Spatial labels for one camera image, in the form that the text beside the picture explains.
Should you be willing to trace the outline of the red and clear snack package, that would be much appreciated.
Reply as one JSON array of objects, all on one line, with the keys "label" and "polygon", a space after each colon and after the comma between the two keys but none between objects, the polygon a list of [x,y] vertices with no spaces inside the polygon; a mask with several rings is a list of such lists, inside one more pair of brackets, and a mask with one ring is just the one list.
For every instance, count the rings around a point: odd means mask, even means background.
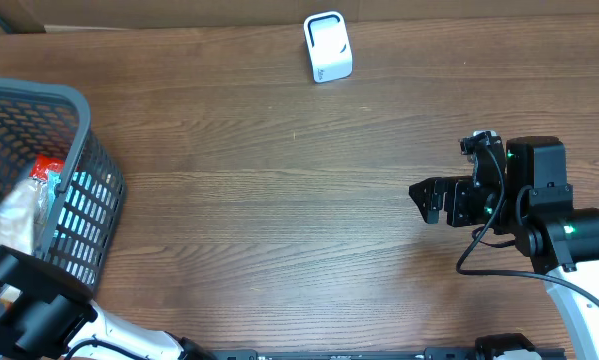
[{"label": "red and clear snack package", "polygon": [[50,174],[60,174],[63,171],[64,164],[65,162],[61,159],[39,154],[32,165],[29,177],[47,182]]}]

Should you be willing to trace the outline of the beige paper pouch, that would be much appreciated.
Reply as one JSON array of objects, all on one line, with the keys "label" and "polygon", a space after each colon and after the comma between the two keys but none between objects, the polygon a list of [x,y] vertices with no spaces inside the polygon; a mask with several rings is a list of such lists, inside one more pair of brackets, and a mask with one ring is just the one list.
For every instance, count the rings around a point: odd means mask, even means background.
[{"label": "beige paper pouch", "polygon": [[48,222],[48,184],[28,178],[19,182],[0,203],[0,245],[34,255]]}]

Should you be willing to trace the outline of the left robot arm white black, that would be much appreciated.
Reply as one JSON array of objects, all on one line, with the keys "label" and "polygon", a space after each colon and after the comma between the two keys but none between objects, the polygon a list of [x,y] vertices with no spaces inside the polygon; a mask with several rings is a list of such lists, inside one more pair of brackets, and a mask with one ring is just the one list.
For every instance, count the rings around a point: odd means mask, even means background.
[{"label": "left robot arm white black", "polygon": [[69,273],[0,246],[1,359],[185,359],[215,356],[185,337],[103,310]]}]

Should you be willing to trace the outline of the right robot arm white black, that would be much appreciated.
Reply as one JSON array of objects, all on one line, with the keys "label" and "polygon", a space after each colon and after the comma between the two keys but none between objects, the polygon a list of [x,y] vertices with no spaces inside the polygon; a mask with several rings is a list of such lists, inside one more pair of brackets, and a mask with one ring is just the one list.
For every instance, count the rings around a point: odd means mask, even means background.
[{"label": "right robot arm white black", "polygon": [[[446,213],[449,226],[472,227],[456,272],[542,281],[576,356],[599,359],[599,209],[575,208],[564,144],[554,136],[502,141],[493,131],[476,131],[460,148],[471,174],[431,177],[408,189],[426,223]],[[488,232],[507,236],[502,245],[529,258],[531,270],[465,268]]]}]

